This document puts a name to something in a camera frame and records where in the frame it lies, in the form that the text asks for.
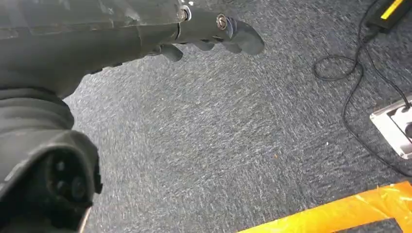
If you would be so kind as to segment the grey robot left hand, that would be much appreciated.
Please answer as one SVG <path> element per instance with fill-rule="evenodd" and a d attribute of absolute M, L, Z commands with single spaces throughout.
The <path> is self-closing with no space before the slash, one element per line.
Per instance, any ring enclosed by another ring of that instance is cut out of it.
<path fill-rule="evenodd" d="M 64 99 L 83 77 L 177 44 L 256 55 L 253 27 L 180 0 L 0 3 L 0 230 L 81 233 L 102 191 L 99 153 Z"/>

